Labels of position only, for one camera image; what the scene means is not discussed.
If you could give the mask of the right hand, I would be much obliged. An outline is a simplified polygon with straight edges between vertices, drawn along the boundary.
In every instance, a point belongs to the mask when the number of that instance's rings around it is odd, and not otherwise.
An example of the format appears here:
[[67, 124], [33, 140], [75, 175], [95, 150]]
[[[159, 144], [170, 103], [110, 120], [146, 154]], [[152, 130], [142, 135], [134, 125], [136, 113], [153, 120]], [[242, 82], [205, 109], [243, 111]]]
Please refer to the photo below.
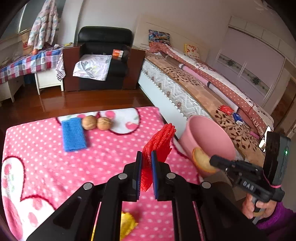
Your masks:
[[270, 217], [273, 212], [275, 211], [277, 202], [270, 200], [267, 203], [264, 203], [262, 201], [257, 201], [256, 205], [252, 202], [253, 196], [247, 193], [246, 199], [243, 202], [242, 205], [242, 213], [248, 218], [252, 219], [254, 217], [253, 213], [255, 211], [255, 208], [263, 209], [264, 213], [261, 215], [261, 218], [268, 218]]

